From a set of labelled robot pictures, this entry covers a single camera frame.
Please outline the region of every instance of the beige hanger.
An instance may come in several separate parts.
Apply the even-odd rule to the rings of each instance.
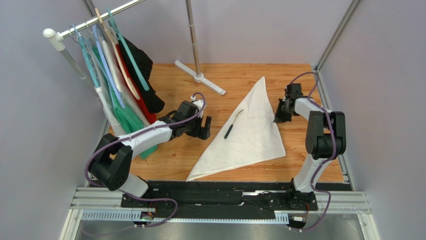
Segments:
[[[106,33],[106,36],[108,37],[109,41],[111,41],[111,44],[113,45],[112,48],[114,49],[114,54],[115,54],[115,57],[117,58],[118,66],[120,67],[121,74],[123,75],[125,83],[127,84],[128,88],[130,89],[130,92],[131,92],[131,94],[133,94],[134,98],[137,99],[137,100],[140,100],[141,97],[139,96],[138,92],[136,91],[136,88],[133,85],[132,81],[127,76],[126,71],[125,71],[124,66],[123,66],[123,63],[121,61],[121,57],[119,55],[119,52],[117,51],[116,44],[118,44],[118,39],[113,38],[113,36],[111,34],[111,32],[113,30],[110,29],[110,28],[109,29],[107,28],[106,24],[102,20],[101,15],[99,14],[99,11],[96,7],[94,8],[94,11],[96,12],[97,18],[99,19],[99,23],[102,25],[103,30]]]

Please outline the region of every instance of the clothes rack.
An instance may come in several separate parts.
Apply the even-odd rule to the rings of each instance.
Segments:
[[[82,1],[86,5],[86,7],[88,5],[91,5],[91,6],[94,7],[91,0],[82,0]],[[145,1],[146,0],[133,0],[133,1],[130,1],[128,3],[121,5],[117,8],[115,8],[115,9],[112,9],[110,12],[112,13],[112,15],[116,15],[118,13],[123,12],[124,10],[127,10],[127,9],[129,9],[133,6],[136,6],[137,4],[140,4],[140,3],[145,2]],[[195,25],[194,25],[193,13],[192,13],[191,0],[186,0],[186,10],[187,10],[187,14],[188,14],[189,30],[190,30],[190,33],[191,33],[191,42],[192,42],[192,51],[193,51],[193,55],[194,55],[195,71],[193,71],[189,67],[185,66],[184,64],[182,64],[178,60],[176,60],[174,62],[174,64],[179,69],[181,69],[185,73],[192,76],[195,82],[202,83],[202,84],[206,85],[208,88],[210,88],[211,90],[213,90],[214,92],[216,92],[217,94],[223,95],[223,94],[226,93],[226,91],[223,90],[222,88],[220,88],[219,86],[215,85],[214,83],[212,83],[208,79],[206,79],[204,77],[204,74],[200,70],[200,60],[199,60],[199,54],[198,54],[197,38],[196,38],[196,34],[195,34]],[[106,20],[109,17],[110,17],[110,15],[108,14],[108,12],[100,15],[100,18],[102,20]],[[90,18],[89,20],[86,20],[85,22],[76,25],[75,28],[71,27],[68,30],[65,30],[63,32],[56,32],[55,30],[53,30],[51,28],[46,28],[43,31],[43,36],[46,39],[49,40],[49,42],[53,45],[53,47],[58,52],[60,52],[62,54],[62,56],[66,59],[66,61],[77,71],[80,79],[86,79],[87,75],[80,68],[80,66],[77,64],[77,62],[71,56],[71,54],[67,51],[67,49],[65,48],[65,45],[62,43],[62,41],[64,39],[76,34],[76,30],[82,31],[82,30],[87,29],[90,26],[93,26],[97,23],[99,23],[99,19],[98,19],[97,16],[94,16],[94,17]]]

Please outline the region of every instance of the green garment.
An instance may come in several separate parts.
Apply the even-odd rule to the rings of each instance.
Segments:
[[[99,56],[98,48],[96,46],[93,46],[93,52],[96,55],[97,59],[99,60],[99,63],[101,63],[101,57]],[[104,84],[107,84],[108,88],[111,89],[109,81],[107,81],[106,76],[103,72],[101,72],[102,77],[104,79]],[[120,106],[119,100],[117,99],[116,94],[114,91],[109,91],[111,95],[112,100],[112,108],[115,115],[115,118],[117,118],[117,121],[120,123],[121,127],[127,134],[131,134],[133,132],[136,132],[138,130],[141,130],[144,128],[144,124],[139,119],[139,117],[133,112],[133,110],[129,106],[125,106],[125,108],[122,108]],[[146,159],[150,154],[155,152],[158,148],[158,145],[155,145],[141,154],[139,154],[141,159]]]

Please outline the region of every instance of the robotic arm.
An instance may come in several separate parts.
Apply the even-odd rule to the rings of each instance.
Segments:
[[[279,100],[278,109],[275,113],[275,123],[291,122],[292,116],[299,115],[308,120],[305,139],[305,147],[308,154],[300,172],[293,179],[295,191],[301,193],[313,192],[312,185],[315,186],[317,184],[324,169],[332,162],[327,161],[322,164],[333,154],[332,136],[330,133],[324,132],[324,129],[330,130],[326,114],[329,115],[331,120],[336,145],[336,153],[333,159],[336,159],[338,155],[343,154],[346,150],[345,114],[340,111],[326,109],[326,112],[324,112],[321,110],[317,104],[312,103],[306,96],[303,96],[300,83],[287,85],[285,99]]]
[[[130,173],[132,159],[155,145],[168,142],[183,134],[203,140],[209,138],[211,116],[206,117],[204,127],[201,127],[203,112],[200,112],[195,119],[188,120],[201,111],[203,105],[203,100],[196,100],[195,97],[191,97],[191,102],[183,101],[177,110],[154,122],[149,127],[153,130],[147,131],[147,128],[144,128],[118,137],[112,134],[104,135],[95,152],[119,139],[129,139],[107,147],[99,153],[89,166],[89,172],[110,191],[119,189],[136,197],[141,197],[149,186],[143,179]]]

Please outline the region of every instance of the wooden surface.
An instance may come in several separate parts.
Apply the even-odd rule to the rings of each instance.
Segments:
[[[212,116],[211,137],[201,140],[183,135],[160,144],[158,150],[146,160],[140,158],[133,160],[130,169],[133,174],[146,180],[186,180],[204,150],[262,76],[265,76],[268,98],[275,112],[278,99],[284,97],[286,84],[297,75],[311,71],[311,67],[308,64],[202,64],[201,71],[207,79],[225,89],[226,94],[219,96],[201,83],[195,83],[190,76],[173,64],[155,64],[149,82],[157,95],[165,101],[164,110],[157,114],[157,117],[176,110],[182,101],[189,101],[194,92],[202,92],[208,102],[204,114]],[[315,83],[312,75],[305,75],[297,82],[302,84],[305,95]],[[317,102],[320,101],[317,90],[312,96]],[[290,181],[298,174],[307,155],[305,149],[307,125],[307,120],[302,116],[293,117],[292,122],[278,123],[287,153],[285,157],[216,173],[198,180]],[[327,167],[320,181],[343,181],[337,160]]]

